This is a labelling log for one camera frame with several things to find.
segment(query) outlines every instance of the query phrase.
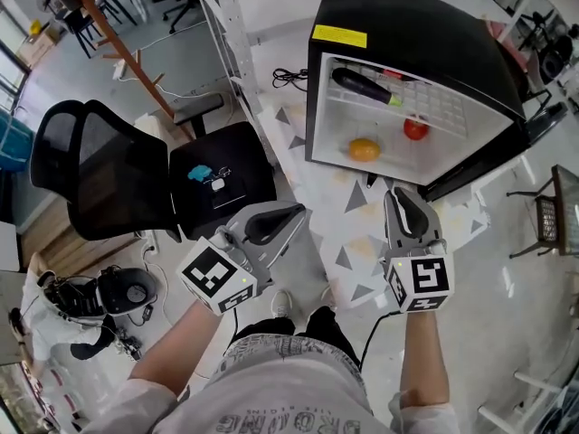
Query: yellow label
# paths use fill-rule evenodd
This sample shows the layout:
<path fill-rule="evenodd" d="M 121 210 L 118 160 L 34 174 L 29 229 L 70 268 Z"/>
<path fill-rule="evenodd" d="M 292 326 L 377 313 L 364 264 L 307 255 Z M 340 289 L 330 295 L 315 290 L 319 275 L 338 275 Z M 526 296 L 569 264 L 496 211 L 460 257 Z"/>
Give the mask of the yellow label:
<path fill-rule="evenodd" d="M 327 40 L 328 42 L 344 43 L 345 45 L 354 45 L 360 48 L 366 48 L 368 43 L 367 33 L 321 24 L 316 24 L 312 38 Z"/>

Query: yellow object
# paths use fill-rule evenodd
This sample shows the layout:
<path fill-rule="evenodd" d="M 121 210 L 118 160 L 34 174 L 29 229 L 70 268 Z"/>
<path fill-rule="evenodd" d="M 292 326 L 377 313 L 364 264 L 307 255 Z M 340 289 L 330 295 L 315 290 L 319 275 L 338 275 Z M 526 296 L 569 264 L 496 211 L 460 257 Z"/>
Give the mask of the yellow object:
<path fill-rule="evenodd" d="M 355 161 L 369 163 L 375 161 L 380 153 L 380 146 L 368 138 L 357 138 L 350 142 L 349 154 Z"/>
<path fill-rule="evenodd" d="M 331 25 L 316 24 L 312 39 L 326 40 L 328 42 L 343 43 L 345 45 L 354 45 L 355 47 L 367 48 L 368 34 L 358 31 L 350 31 L 341 27 L 332 27 Z"/>
<path fill-rule="evenodd" d="M 35 19 L 30 24 L 30 35 L 38 35 L 40 33 L 40 31 L 42 30 L 42 28 L 43 28 L 43 25 L 40 24 L 40 21 Z"/>

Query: sneaker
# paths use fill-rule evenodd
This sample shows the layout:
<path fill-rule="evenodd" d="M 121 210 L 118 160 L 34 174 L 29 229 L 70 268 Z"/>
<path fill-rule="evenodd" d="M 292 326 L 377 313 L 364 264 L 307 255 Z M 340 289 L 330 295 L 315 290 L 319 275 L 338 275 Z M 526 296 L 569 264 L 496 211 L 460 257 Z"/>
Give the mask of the sneaker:
<path fill-rule="evenodd" d="M 285 289 L 280 289 L 271 300 L 271 314 L 274 318 L 290 316 L 291 294 Z"/>
<path fill-rule="evenodd" d="M 322 291 L 322 296 L 319 301 L 321 302 L 320 307 L 329 307 L 332 312 L 336 313 L 337 305 L 336 300 L 334 299 L 334 295 L 332 294 L 331 287 L 327 287 Z"/>

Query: blue trash bin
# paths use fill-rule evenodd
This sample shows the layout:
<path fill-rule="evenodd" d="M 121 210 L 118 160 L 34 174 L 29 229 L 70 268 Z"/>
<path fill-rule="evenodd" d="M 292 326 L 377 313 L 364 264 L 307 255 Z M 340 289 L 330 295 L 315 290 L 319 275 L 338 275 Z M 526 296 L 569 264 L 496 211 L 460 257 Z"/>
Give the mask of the blue trash bin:
<path fill-rule="evenodd" d="M 0 169 L 22 172 L 33 151 L 34 133 L 0 108 Z"/>

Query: tomato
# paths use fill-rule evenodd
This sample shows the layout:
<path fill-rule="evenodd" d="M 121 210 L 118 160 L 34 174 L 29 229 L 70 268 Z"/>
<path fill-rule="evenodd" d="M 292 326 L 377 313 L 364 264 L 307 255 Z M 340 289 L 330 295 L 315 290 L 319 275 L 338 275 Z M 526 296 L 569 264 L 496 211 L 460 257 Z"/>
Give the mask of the tomato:
<path fill-rule="evenodd" d="M 411 140 L 422 140 L 428 135 L 429 127 L 422 122 L 416 122 L 412 119 L 406 119 L 404 121 L 404 134 Z"/>

